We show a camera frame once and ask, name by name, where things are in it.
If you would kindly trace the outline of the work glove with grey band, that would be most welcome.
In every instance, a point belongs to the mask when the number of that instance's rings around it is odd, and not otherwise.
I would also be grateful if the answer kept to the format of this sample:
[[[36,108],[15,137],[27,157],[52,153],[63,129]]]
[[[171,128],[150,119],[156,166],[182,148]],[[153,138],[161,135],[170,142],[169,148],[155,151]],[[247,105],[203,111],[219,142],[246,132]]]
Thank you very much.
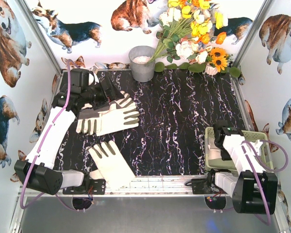
[[[208,138],[207,149],[209,160],[222,159],[221,150],[218,147],[216,147],[214,143],[214,138],[211,137]]]

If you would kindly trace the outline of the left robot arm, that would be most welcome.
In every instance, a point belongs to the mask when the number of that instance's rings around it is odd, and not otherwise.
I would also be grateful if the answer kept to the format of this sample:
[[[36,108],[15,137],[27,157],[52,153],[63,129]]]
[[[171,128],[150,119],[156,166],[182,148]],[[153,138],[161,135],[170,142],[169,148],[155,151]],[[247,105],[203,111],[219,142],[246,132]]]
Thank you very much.
[[[24,189],[50,195],[70,187],[75,193],[85,193],[89,189],[89,173],[80,170],[56,171],[53,168],[62,140],[82,107],[89,103],[98,110],[122,97],[108,77],[89,83],[91,74],[92,71],[82,68],[65,73],[67,82],[54,96],[48,121],[36,145],[25,160],[17,160],[14,165]]]

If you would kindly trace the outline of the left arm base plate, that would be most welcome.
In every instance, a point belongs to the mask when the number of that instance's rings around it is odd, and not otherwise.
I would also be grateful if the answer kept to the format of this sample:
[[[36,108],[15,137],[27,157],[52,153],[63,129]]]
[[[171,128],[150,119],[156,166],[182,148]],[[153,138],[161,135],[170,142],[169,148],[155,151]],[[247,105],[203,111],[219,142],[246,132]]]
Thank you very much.
[[[63,189],[64,195],[104,195],[106,181],[104,179],[89,180],[87,186],[74,186]]]

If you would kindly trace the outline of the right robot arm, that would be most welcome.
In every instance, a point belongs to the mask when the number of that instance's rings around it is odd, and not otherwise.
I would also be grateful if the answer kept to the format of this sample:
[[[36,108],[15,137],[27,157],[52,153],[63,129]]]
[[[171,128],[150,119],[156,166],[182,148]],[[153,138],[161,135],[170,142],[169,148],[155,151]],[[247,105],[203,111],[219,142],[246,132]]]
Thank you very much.
[[[250,141],[244,132],[225,120],[214,123],[214,144],[224,160],[230,159],[236,174],[227,170],[214,173],[214,184],[231,198],[240,214],[272,215],[275,212],[278,179],[260,159],[265,140]]]

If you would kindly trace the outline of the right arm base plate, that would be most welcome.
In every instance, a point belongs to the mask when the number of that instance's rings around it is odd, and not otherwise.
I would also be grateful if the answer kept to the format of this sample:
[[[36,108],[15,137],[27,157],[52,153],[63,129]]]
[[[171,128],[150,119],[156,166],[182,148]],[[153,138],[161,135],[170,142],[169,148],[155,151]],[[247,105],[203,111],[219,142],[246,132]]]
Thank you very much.
[[[217,194],[226,192],[219,186],[215,185],[214,180],[208,181],[206,179],[191,179],[185,183],[185,186],[192,189],[193,194]]]

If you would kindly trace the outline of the work glove under left arm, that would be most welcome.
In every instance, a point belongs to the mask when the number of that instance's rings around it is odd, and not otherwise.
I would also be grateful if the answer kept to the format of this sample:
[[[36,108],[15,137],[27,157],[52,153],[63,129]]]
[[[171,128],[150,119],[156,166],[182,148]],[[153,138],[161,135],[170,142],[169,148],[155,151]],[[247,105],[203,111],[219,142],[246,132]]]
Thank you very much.
[[[85,104],[78,116],[76,133],[105,135],[116,132],[116,128],[111,123],[107,123],[105,117],[102,117],[105,114],[110,115],[109,112],[115,109],[117,109],[117,103],[115,102],[97,110],[94,110],[91,104]]]

